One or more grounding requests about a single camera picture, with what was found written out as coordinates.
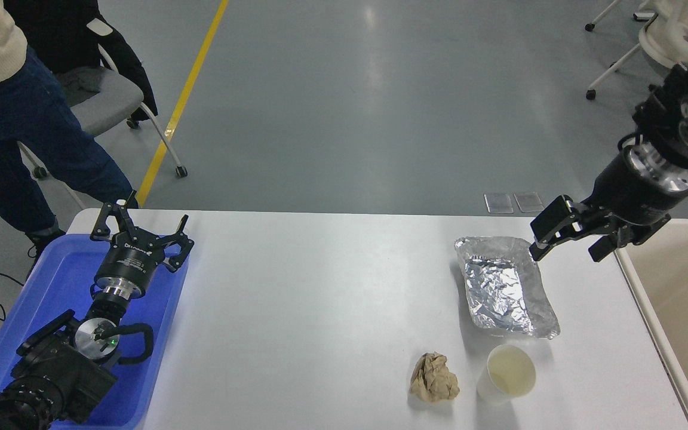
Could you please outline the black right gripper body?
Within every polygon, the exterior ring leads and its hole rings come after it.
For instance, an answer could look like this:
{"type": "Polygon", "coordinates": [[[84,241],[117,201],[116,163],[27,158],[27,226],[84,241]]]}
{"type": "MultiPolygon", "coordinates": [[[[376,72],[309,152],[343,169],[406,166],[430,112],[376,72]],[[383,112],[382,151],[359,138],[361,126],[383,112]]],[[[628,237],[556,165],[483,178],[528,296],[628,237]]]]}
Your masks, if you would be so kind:
{"type": "Polygon", "coordinates": [[[622,152],[596,177],[585,204],[635,225],[658,222],[688,198],[688,171],[654,164],[652,156],[622,152]]]}

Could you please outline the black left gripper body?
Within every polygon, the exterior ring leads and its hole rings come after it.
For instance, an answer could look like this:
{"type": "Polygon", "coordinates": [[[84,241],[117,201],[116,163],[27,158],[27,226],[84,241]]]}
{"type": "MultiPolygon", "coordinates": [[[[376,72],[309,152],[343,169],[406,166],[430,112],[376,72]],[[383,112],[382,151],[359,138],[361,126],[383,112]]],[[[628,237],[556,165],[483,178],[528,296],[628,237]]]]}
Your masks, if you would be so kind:
{"type": "Polygon", "coordinates": [[[164,262],[160,236],[112,236],[109,250],[94,275],[94,284],[106,292],[146,293],[153,275],[164,262]]]}

